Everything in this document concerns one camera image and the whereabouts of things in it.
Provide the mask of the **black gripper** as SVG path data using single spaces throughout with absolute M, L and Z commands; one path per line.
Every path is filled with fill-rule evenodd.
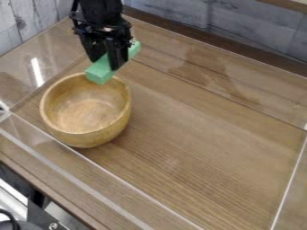
M 108 53 L 112 71 L 128 61 L 130 47 L 130 23 L 122 10 L 122 0 L 73 0 L 69 14 L 89 61 Z

